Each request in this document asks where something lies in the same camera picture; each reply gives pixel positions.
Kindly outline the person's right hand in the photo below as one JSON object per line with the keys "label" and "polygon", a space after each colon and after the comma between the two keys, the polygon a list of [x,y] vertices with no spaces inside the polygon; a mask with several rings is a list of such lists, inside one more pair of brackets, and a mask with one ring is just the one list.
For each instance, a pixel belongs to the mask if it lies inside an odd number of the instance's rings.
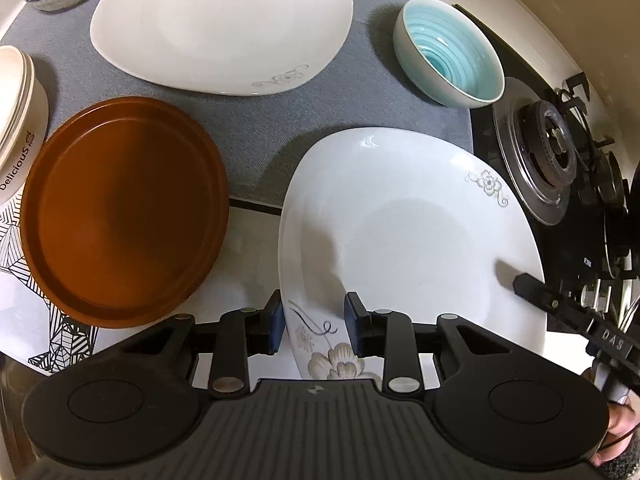
{"label": "person's right hand", "polygon": [[600,467],[621,456],[630,445],[634,430],[639,425],[639,414],[634,410],[631,397],[624,404],[608,404],[608,432],[600,448],[590,458],[590,463]]}

